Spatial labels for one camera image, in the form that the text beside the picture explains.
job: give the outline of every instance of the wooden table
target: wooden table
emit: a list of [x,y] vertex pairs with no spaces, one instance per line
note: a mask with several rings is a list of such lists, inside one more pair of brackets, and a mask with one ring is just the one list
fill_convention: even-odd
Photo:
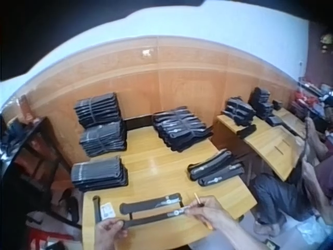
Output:
[[[110,202],[116,216],[124,219],[129,217],[119,212],[119,205],[122,202],[138,202],[177,192],[182,195],[184,205],[194,199],[194,192],[199,196],[215,195],[235,219],[256,204],[240,177],[233,177],[208,187],[200,187],[197,182],[188,179],[186,168],[189,164],[204,161],[217,152],[209,140],[200,142],[182,153],[173,152],[158,138],[152,127],[146,127],[129,131],[127,144],[126,152],[95,157],[101,159],[120,154],[122,162],[129,171],[129,185],[84,194],[82,222],[84,249],[93,249],[94,245],[95,221],[92,202],[94,195],[100,196],[101,205]],[[133,214],[133,218],[151,216],[176,208],[179,208],[178,204],[136,213]],[[118,242],[118,249],[172,249],[199,240],[209,233],[210,231],[195,219],[179,216],[130,228],[129,237]]]
[[283,181],[299,158],[295,136],[282,126],[254,135],[249,145]]
[[[244,128],[225,115],[217,119],[234,133]],[[258,117],[252,124],[257,125],[257,130],[244,141],[285,181],[299,157],[295,136],[282,126],[272,128]]]
[[282,108],[279,111],[274,110],[273,114],[281,118],[281,120],[299,137],[305,139],[305,124],[298,117],[285,108]]
[[[236,134],[237,131],[244,129],[243,126],[237,126],[234,122],[233,119],[227,117],[226,115],[220,115],[217,117],[217,119],[223,123],[224,125],[226,125],[233,133]],[[255,133],[249,135],[248,137],[246,137],[244,140],[246,142],[250,142],[252,138],[254,138],[256,135],[261,134],[266,132],[267,130],[271,129],[272,127],[265,121],[261,120],[260,118],[258,118],[257,116],[255,116],[253,118],[253,122],[252,124],[255,124],[257,127],[257,130],[255,131]]]

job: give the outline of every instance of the white label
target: white label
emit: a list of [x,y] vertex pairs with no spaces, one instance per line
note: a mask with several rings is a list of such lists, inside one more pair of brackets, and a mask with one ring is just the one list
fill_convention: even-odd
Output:
[[113,207],[112,207],[110,202],[101,205],[100,215],[101,215],[102,220],[105,220],[107,218],[116,217],[116,214],[115,214],[115,212],[113,210]]

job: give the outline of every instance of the gray pants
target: gray pants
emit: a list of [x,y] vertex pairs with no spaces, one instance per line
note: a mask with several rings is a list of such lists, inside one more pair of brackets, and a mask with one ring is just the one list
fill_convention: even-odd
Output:
[[297,187],[296,182],[301,176],[298,171],[295,174],[286,182],[269,174],[261,174],[254,179],[250,189],[258,202],[260,223],[278,223],[283,216],[281,211],[298,221],[306,220],[313,215],[305,190]]

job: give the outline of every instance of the stack of black straps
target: stack of black straps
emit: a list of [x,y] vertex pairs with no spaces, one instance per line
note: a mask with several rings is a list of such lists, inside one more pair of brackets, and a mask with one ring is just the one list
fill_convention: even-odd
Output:
[[79,100],[74,109],[86,129],[80,144],[87,156],[126,150],[127,132],[115,93]]
[[210,186],[244,173],[243,164],[223,149],[211,158],[187,167],[189,178],[200,186]]
[[232,97],[227,100],[225,110],[222,113],[232,118],[236,125],[247,127],[253,121],[255,110],[243,102],[240,97]]
[[256,111],[256,116],[266,121],[271,126],[282,125],[283,121],[273,115],[273,104],[268,102],[270,92],[256,87],[250,96],[249,103]]
[[153,114],[152,124],[167,147],[178,152],[213,134],[186,106]]
[[127,169],[119,156],[74,164],[71,180],[82,192],[118,188],[129,183]]

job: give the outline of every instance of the white wall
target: white wall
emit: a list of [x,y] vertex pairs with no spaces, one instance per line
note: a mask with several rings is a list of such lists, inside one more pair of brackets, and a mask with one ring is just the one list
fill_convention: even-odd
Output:
[[176,35],[210,40],[258,56],[294,79],[305,71],[309,22],[283,12],[229,1],[200,7],[143,9],[125,19],[85,31],[63,43],[28,73],[1,83],[0,105],[25,82],[58,60],[100,43],[143,35]]

